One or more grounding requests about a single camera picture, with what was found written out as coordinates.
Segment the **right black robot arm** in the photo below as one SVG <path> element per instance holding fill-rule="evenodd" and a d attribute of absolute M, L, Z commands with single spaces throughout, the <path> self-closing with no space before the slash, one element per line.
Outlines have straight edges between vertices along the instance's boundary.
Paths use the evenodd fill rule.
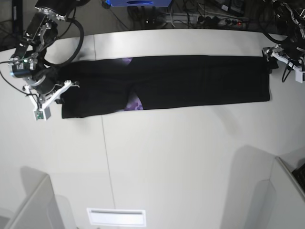
<path fill-rule="evenodd" d="M 79 53 L 84 41 L 83 26 L 70 17 L 78 7 L 86 5 L 86 0 L 39 0 L 29 26 L 27 27 L 15 53 L 6 62 L 13 77 L 23 79 L 27 84 L 19 90 L 32 100 L 34 110 L 41 112 L 52 102 L 62 104 L 61 94 L 70 87 L 78 87 L 78 81 L 59 81 L 58 72 L 70 64 Z M 50 63 L 45 59 L 47 48 L 61 38 L 58 22 L 74 24 L 80 32 L 80 39 L 72 56 L 62 63 Z"/>

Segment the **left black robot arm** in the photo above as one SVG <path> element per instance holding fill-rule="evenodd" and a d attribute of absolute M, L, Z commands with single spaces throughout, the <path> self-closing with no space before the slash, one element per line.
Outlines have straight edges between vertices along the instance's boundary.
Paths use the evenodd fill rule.
<path fill-rule="evenodd" d="M 261 32 L 272 41 L 275 46 L 263 48 L 263 54 L 267 61 L 284 62 L 295 74 L 300 74 L 301 80 L 305 76 L 305 8 L 300 0 L 264 0 L 257 13 L 259 18 L 265 8 L 271 7 L 274 15 L 284 22 L 280 26 L 286 34 L 283 40 L 273 38 L 258 23 Z"/>

